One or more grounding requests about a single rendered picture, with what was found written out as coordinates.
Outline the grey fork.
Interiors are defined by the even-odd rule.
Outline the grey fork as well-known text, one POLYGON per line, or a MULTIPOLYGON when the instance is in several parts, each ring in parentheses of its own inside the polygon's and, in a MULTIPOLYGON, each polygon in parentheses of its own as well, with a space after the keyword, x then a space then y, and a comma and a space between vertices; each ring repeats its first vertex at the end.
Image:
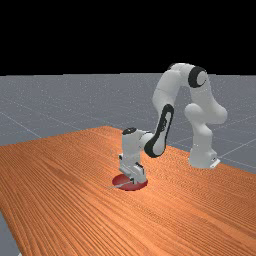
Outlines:
POLYGON ((129 182, 125 182, 125 183, 121 183, 121 184, 114 185, 114 186, 109 186, 109 187, 107 187, 107 188, 108 188, 108 189, 121 188, 122 186, 127 185, 127 184, 130 184, 130 183, 132 183, 132 184, 133 184, 133 181, 129 181, 129 182))

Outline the red plate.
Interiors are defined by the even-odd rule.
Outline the red plate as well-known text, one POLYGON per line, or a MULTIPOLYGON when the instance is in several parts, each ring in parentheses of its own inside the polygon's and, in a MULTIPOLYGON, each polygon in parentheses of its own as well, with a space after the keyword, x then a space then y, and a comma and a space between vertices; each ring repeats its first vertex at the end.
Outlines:
MULTIPOLYGON (((118 184, 129 182, 129 181, 131 181, 129 177, 125 176, 124 174, 119 174, 113 178, 112 184, 118 185, 118 184)), ((140 189, 146 187, 147 184, 148 184, 148 181, 145 181, 143 183, 137 183, 137 184, 130 183, 130 184, 122 186, 119 189, 124 190, 124 191, 136 191, 136 190, 140 190, 140 189)))

